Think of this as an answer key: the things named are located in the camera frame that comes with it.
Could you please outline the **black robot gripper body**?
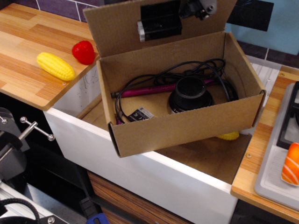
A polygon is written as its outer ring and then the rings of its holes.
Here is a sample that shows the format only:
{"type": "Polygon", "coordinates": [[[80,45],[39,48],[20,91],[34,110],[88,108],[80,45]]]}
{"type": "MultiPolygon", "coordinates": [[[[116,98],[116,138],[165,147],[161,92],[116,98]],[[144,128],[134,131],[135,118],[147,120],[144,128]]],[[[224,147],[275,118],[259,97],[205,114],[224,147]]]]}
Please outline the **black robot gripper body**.
{"type": "Polygon", "coordinates": [[[217,11],[217,1],[216,0],[189,0],[188,2],[191,15],[205,20],[217,11]]]}

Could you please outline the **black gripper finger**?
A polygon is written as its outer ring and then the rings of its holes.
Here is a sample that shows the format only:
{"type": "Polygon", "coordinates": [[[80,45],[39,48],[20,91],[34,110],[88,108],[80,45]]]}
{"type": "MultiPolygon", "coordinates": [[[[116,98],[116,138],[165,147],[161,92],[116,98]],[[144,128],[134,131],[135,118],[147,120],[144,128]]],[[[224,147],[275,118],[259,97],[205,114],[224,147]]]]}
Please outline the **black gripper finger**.
{"type": "Polygon", "coordinates": [[[197,5],[184,5],[179,12],[179,16],[183,19],[188,18],[194,16],[197,13],[197,11],[197,5]]]}

